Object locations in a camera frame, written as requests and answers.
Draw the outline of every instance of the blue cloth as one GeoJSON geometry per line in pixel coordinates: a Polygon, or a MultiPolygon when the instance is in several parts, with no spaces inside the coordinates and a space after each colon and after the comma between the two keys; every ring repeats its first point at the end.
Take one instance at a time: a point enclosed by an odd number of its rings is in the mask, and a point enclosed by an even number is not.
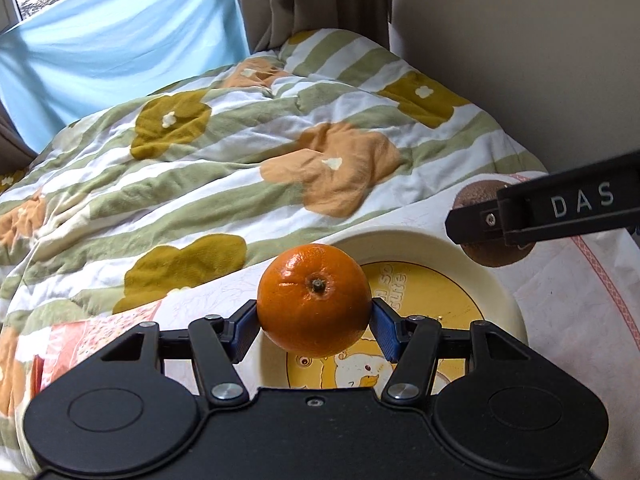
{"type": "Polygon", "coordinates": [[[248,54],[236,0],[61,0],[0,36],[0,100],[40,152],[81,117],[248,54]]]}

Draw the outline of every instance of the brown kiwi fruit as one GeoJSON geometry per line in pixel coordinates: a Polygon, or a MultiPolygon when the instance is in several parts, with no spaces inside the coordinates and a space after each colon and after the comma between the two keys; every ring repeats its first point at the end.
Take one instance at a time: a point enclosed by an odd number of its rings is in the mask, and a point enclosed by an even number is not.
{"type": "MultiPolygon", "coordinates": [[[[494,200],[496,192],[509,184],[500,180],[479,180],[463,187],[453,201],[453,209],[494,200]]],[[[505,245],[504,240],[488,240],[477,244],[462,244],[462,250],[476,263],[485,267],[502,267],[523,259],[535,244],[525,247],[505,245]]]]}

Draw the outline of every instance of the bed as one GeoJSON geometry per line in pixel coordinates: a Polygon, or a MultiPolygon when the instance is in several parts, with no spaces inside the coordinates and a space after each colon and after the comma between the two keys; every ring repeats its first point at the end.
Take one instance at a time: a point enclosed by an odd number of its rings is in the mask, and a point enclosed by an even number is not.
{"type": "Polygon", "coordinates": [[[485,111],[338,29],[70,124],[0,194],[0,470],[33,474],[21,416],[53,326],[145,309],[475,174],[533,170],[485,111]]]}

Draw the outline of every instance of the screw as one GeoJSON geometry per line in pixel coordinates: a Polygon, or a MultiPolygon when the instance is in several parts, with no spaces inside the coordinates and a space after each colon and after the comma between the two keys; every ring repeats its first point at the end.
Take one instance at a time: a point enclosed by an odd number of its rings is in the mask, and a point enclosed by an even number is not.
{"type": "Polygon", "coordinates": [[[420,393],[418,386],[409,383],[396,383],[389,386],[386,390],[389,396],[398,400],[408,400],[417,397],[420,393]]]}
{"type": "Polygon", "coordinates": [[[240,397],[244,393],[244,388],[236,383],[221,383],[211,389],[211,395],[216,399],[229,400],[240,397]]]}
{"type": "Polygon", "coordinates": [[[324,404],[324,400],[319,397],[311,397],[311,399],[306,400],[306,405],[311,406],[312,408],[317,408],[318,406],[322,406],[324,404]]]}

